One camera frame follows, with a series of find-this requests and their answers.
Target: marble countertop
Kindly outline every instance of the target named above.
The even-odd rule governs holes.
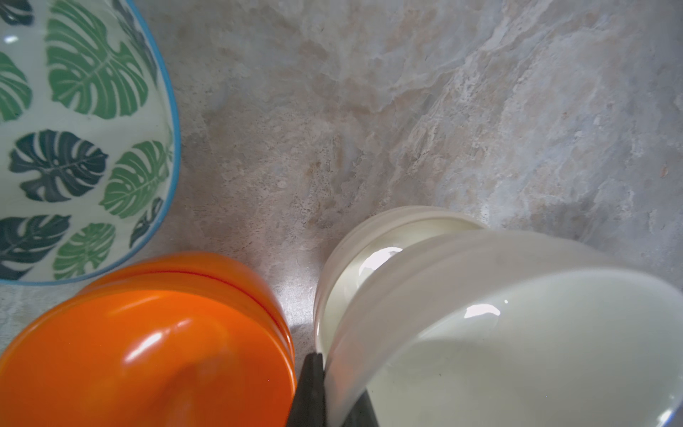
[[[173,206],[135,260],[244,262],[299,355],[327,256],[395,206],[576,239],[681,285],[683,2],[137,4],[183,151]],[[0,286],[0,347],[82,286]]]

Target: bowl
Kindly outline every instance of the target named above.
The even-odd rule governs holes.
[[[144,246],[170,206],[168,74],[127,0],[18,0],[0,18],[0,282],[94,277]]]
[[[433,206],[403,206],[356,226],[323,266],[316,289],[313,330],[325,357],[349,302],[363,282],[390,257],[428,238],[486,228],[464,214]]]
[[[254,273],[207,255],[196,271],[158,259],[104,276],[29,325],[0,357],[0,424],[284,425],[289,330],[242,290],[263,284]]]
[[[380,425],[662,426],[683,399],[683,296],[585,245],[465,231],[367,278],[326,360],[339,427],[367,389]]]

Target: dark green leaf print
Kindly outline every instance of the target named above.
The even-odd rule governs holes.
[[[66,233],[70,217],[47,218],[48,215],[38,215],[0,219],[0,279],[19,280]],[[17,264],[28,268],[19,268]]]
[[[0,0],[0,17],[10,25],[30,25],[33,8],[28,0]]]
[[[135,224],[135,228],[133,228],[133,232],[130,235],[130,244],[128,247],[133,247],[135,244],[135,241],[142,236],[144,236],[147,231],[150,229],[150,226],[156,219],[156,217],[159,215],[159,211],[161,210],[161,206],[164,204],[164,201],[161,199],[161,197],[157,197],[154,199],[152,202],[152,210],[148,218],[148,212],[145,211],[140,219],[137,220],[137,223]]]
[[[104,190],[104,199],[100,202],[104,209],[121,218],[143,210],[169,176],[171,153],[161,142],[144,141],[133,148],[116,162]]]
[[[119,19],[119,25],[124,30],[124,32],[130,38],[133,44],[133,48],[140,55],[140,58],[144,61],[147,66],[150,75],[154,79],[154,84],[156,85],[156,61],[154,60],[154,55],[152,54],[152,49],[147,45],[147,40],[142,34],[142,31],[135,29],[135,19],[133,19],[133,14],[123,6],[121,1],[113,0],[111,2],[114,10],[119,12],[123,20]]]
[[[24,181],[26,197],[45,202],[70,200],[92,190],[107,168],[107,155],[92,143],[71,132],[42,130],[20,138],[10,153],[10,171],[38,171],[40,178]]]
[[[70,279],[95,271],[109,255],[111,244],[116,236],[116,229],[111,224],[89,224],[77,232],[57,251],[52,264],[55,280]]]
[[[32,97],[24,73],[0,52],[0,123],[16,120],[29,108]]]
[[[132,115],[147,101],[142,68],[121,42],[107,41],[107,28],[73,0],[57,0],[47,23],[47,64],[52,100],[103,119]]]

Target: white bowl rim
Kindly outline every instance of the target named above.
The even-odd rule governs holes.
[[[322,352],[320,323],[330,293],[339,280],[339,276],[353,259],[364,248],[391,230],[409,223],[431,219],[457,219],[474,223],[482,229],[488,229],[486,224],[466,214],[436,206],[401,206],[373,215],[358,224],[337,244],[320,273],[313,305],[313,334],[317,352]]]

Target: stacked orange bowls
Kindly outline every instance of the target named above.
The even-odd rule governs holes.
[[[186,252],[116,271],[0,358],[2,426],[283,426],[294,347],[266,283]]]

